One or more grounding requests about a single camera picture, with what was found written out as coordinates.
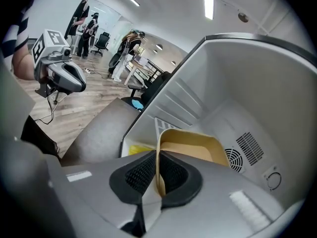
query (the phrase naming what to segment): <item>black pants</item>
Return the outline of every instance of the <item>black pants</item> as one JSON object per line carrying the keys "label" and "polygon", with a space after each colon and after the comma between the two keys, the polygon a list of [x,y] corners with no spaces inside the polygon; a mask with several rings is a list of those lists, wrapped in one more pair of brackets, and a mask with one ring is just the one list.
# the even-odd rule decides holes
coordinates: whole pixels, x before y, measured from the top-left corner
{"label": "black pants", "polygon": [[79,43],[78,43],[78,50],[77,55],[81,56],[81,52],[84,48],[83,56],[87,57],[89,52],[89,38],[86,40],[83,39],[83,37],[80,37]]}
{"label": "black pants", "polygon": [[56,142],[51,140],[30,116],[24,124],[21,140],[36,145],[44,154],[58,157]]}

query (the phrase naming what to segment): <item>office chair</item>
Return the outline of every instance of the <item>office chair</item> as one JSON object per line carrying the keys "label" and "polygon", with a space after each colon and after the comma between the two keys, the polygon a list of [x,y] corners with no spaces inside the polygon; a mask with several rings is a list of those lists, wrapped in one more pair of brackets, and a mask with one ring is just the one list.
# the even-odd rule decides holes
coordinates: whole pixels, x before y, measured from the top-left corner
{"label": "office chair", "polygon": [[101,56],[103,56],[101,50],[104,50],[106,48],[109,39],[109,33],[103,32],[102,34],[100,34],[99,39],[97,39],[95,43],[95,47],[97,47],[98,50],[91,50],[91,52],[95,52],[95,55],[96,53],[99,53]]}
{"label": "office chair", "polygon": [[[129,89],[132,89],[131,96],[124,97],[121,99],[132,107],[134,107],[132,104],[132,100],[139,101],[143,106],[145,106],[150,101],[152,96],[156,93],[156,91],[159,89],[159,87],[166,80],[169,80],[171,78],[171,75],[172,74],[167,71],[162,73],[160,76],[156,78],[156,80],[153,81],[153,83],[149,86],[148,89],[144,89],[141,86],[128,85]],[[136,91],[144,91],[144,93],[141,95],[141,97],[134,97]]]}

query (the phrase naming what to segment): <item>ventilation grille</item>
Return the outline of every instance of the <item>ventilation grille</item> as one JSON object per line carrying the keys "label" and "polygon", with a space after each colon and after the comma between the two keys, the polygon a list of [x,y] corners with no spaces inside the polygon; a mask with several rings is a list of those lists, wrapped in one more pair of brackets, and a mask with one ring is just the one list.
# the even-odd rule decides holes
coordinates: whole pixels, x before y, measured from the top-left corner
{"label": "ventilation grille", "polygon": [[156,130],[156,133],[157,133],[157,139],[159,139],[159,136],[160,134],[165,131],[166,129],[170,129],[170,128],[175,128],[177,129],[178,127],[174,126],[174,125],[171,125],[159,118],[154,118],[154,121],[155,121],[155,130]]}
{"label": "ventilation grille", "polygon": [[125,174],[125,181],[134,190],[144,195],[155,175],[156,155],[135,166]]}
{"label": "ventilation grille", "polygon": [[237,172],[241,172],[243,167],[241,154],[234,149],[226,149],[225,151],[230,163],[230,167]]}
{"label": "ventilation grille", "polygon": [[237,139],[237,143],[247,157],[251,166],[262,159],[264,152],[251,133],[244,133]]}

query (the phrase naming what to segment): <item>yellow bag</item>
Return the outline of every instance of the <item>yellow bag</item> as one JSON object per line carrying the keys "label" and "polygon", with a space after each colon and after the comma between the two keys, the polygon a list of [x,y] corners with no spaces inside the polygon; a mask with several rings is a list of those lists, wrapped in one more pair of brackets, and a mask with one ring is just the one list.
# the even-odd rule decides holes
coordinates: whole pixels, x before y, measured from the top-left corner
{"label": "yellow bag", "polygon": [[131,145],[129,148],[129,155],[142,153],[145,151],[152,151],[152,150],[154,150],[154,149],[149,148],[147,146],[143,146],[143,145]]}

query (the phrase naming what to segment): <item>white pants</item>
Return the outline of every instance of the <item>white pants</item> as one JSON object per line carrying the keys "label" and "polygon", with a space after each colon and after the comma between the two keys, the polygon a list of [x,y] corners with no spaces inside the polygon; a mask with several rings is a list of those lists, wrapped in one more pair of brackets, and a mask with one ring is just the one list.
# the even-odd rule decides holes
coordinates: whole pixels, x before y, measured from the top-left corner
{"label": "white pants", "polygon": [[123,56],[119,62],[119,64],[116,66],[116,68],[113,71],[112,78],[115,78],[116,80],[120,79],[120,75],[122,74],[124,68],[127,66],[127,64],[132,60],[133,55],[127,54],[126,56]]}

